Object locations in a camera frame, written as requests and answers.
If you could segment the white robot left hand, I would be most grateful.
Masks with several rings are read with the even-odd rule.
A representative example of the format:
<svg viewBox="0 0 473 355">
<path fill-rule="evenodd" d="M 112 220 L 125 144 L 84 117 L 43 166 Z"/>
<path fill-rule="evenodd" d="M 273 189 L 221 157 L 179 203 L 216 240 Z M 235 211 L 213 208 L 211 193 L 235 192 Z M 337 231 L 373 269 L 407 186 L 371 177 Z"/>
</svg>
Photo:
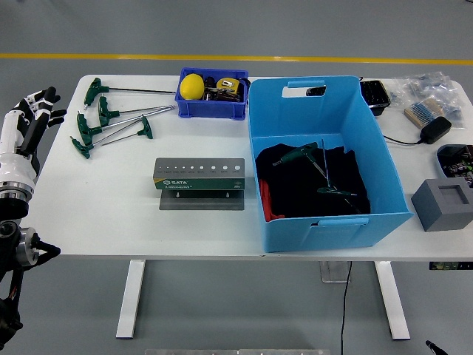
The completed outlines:
<svg viewBox="0 0 473 355">
<path fill-rule="evenodd" d="M 61 97 L 55 87 L 22 98 L 5 116 L 1 129 L 1 181 L 33 185 L 35 159 L 47 129 L 64 122 L 65 109 L 53 109 Z"/>
</svg>

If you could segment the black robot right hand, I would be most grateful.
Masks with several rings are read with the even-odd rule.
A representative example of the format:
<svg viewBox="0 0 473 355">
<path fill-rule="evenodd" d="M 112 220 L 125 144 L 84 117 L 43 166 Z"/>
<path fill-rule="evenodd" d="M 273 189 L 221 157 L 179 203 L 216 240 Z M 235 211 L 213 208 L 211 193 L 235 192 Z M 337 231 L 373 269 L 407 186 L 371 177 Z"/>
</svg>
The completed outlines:
<svg viewBox="0 0 473 355">
<path fill-rule="evenodd" d="M 447 352 L 444 349 L 440 348 L 434 342 L 427 340 L 427 341 L 425 341 L 425 343 L 426 343 L 426 346 L 428 347 L 428 349 L 434 355 L 448 355 Z"/>
</svg>

